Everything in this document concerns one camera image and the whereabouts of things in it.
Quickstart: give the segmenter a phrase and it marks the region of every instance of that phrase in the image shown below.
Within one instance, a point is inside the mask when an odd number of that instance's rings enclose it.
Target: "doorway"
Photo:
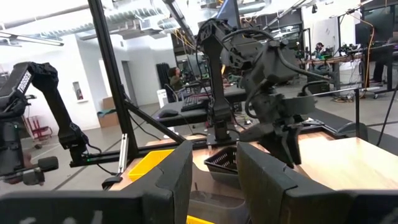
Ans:
[[[130,99],[131,99],[132,103],[133,103],[135,106],[138,106],[136,94],[135,94],[135,92],[134,92],[134,86],[132,85],[132,79],[131,79],[131,74],[130,74],[129,62],[127,62],[127,61],[122,61],[122,66],[123,66],[124,76],[126,77],[127,90],[129,91]]]

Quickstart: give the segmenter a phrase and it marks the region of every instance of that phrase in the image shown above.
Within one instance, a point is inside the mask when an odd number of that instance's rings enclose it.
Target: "wooden table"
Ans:
[[[301,134],[298,141],[302,164],[295,170],[331,189],[398,189],[398,157],[383,149],[359,138],[334,140],[325,133]],[[153,141],[147,145],[168,142],[173,140]],[[251,144],[265,151],[256,142]],[[195,150],[193,161],[199,169],[208,171],[203,161],[220,149]],[[121,190],[131,184],[127,174],[139,161],[135,159],[122,174],[123,181],[110,190]]]
[[[361,59],[362,55],[354,55],[353,57],[351,56],[340,56],[340,57],[333,57],[333,58],[329,58],[329,59],[324,59],[324,60],[299,60],[298,63],[299,64],[314,64],[314,65],[321,65],[324,64],[325,61],[326,63],[343,63],[343,62],[350,62],[352,61],[352,59]]]

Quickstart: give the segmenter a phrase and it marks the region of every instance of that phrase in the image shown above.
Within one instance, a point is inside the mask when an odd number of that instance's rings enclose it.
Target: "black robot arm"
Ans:
[[[257,34],[265,35],[270,40],[262,45],[254,38]],[[214,106],[210,105],[210,110],[215,115],[223,114],[225,117],[228,114],[225,108],[220,110],[220,105],[226,105],[222,84],[213,84],[221,78],[217,66],[221,58],[224,65],[242,71],[241,85],[248,96],[245,103],[246,113],[260,122],[244,130],[239,137],[240,141],[259,141],[273,156],[288,166],[300,164],[297,136],[300,123],[306,120],[301,114],[312,112],[315,101],[312,96],[286,99],[283,94],[276,93],[274,86],[292,79],[297,73],[325,78],[299,69],[296,66],[295,53],[286,47],[287,43],[273,40],[263,30],[236,30],[226,21],[210,19],[203,24],[197,38],[197,43],[210,61],[214,97]],[[250,113],[249,104],[256,114]]]
[[[71,166],[84,161],[87,136],[72,122],[58,91],[58,72],[49,63],[23,62],[14,66],[10,79],[0,89],[0,119],[23,115],[26,106],[25,93],[33,84],[40,90],[59,126],[58,138],[64,149],[70,150]]]

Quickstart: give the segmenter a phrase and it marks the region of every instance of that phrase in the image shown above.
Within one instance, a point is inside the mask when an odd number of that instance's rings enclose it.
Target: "yellow bin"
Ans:
[[[213,224],[213,223],[192,216],[187,216],[187,224]]]
[[[140,179],[143,175],[148,173],[152,168],[157,166],[164,158],[170,155],[174,149],[152,151],[146,155],[138,164],[132,168],[129,172],[129,178],[131,181]],[[213,224],[208,221],[201,220],[199,218],[187,216],[187,224]]]

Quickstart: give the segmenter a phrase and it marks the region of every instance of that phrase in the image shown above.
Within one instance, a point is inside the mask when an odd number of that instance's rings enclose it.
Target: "computer monitor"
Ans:
[[[196,55],[188,55],[188,66],[192,68],[192,73],[196,77],[200,77],[201,74],[204,75],[207,73],[205,64],[202,61],[202,55],[198,55],[198,60]]]
[[[373,41],[386,42],[392,37],[394,29],[394,18],[392,14],[375,13],[365,17],[365,21],[374,27]],[[360,22],[355,25],[355,37],[357,44],[369,45],[372,34],[372,27],[369,24]]]

